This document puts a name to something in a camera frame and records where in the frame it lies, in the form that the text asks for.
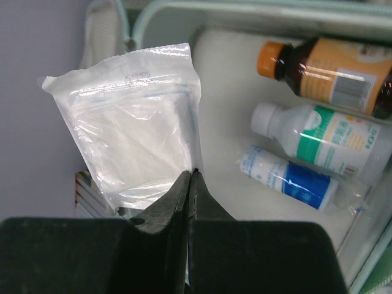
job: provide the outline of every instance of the blue label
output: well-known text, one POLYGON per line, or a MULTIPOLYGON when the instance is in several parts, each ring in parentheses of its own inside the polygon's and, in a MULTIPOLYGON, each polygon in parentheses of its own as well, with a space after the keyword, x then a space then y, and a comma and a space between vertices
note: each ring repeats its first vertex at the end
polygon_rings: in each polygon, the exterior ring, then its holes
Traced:
POLYGON ((330 181, 330 176, 322 175, 308 167, 289 162, 282 192, 318 209, 330 181))

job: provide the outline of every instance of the green label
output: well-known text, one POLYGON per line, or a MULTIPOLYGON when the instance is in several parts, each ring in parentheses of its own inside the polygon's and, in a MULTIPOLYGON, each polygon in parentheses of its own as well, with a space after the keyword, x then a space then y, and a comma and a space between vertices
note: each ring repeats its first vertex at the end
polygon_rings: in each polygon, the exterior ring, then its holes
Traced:
POLYGON ((301 134, 297 158, 317 164, 316 155, 334 112, 319 106, 314 108, 301 134))

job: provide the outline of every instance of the white bottle cap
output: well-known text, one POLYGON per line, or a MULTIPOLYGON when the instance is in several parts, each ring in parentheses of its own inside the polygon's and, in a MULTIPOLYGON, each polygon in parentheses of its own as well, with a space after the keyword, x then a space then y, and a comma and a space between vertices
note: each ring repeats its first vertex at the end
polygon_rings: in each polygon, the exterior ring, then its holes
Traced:
POLYGON ((281 110, 280 105, 273 103, 260 103, 257 105, 252 116, 251 129, 255 133, 272 138, 270 135, 270 124, 274 114, 281 110))

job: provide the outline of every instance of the plastic wrap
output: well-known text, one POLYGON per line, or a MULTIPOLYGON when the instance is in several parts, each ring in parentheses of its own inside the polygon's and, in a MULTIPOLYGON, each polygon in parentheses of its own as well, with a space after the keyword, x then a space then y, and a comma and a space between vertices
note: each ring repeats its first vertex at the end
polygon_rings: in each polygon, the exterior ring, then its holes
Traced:
POLYGON ((285 161, 259 146, 245 148, 238 162, 240 170, 250 178, 328 214, 340 209, 355 214, 367 208, 366 190, 359 192, 358 186, 341 177, 285 161))
POLYGON ((42 88, 112 207, 144 209, 195 167, 201 92, 188 44, 108 58, 42 88))

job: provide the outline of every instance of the gray wall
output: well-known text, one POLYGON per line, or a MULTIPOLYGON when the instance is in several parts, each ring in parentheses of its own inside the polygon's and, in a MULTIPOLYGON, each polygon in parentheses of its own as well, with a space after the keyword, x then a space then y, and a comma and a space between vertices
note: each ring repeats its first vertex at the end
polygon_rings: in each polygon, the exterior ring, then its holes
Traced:
POLYGON ((72 216, 84 168, 37 77, 78 67, 89 0, 0 0, 0 221, 72 216))

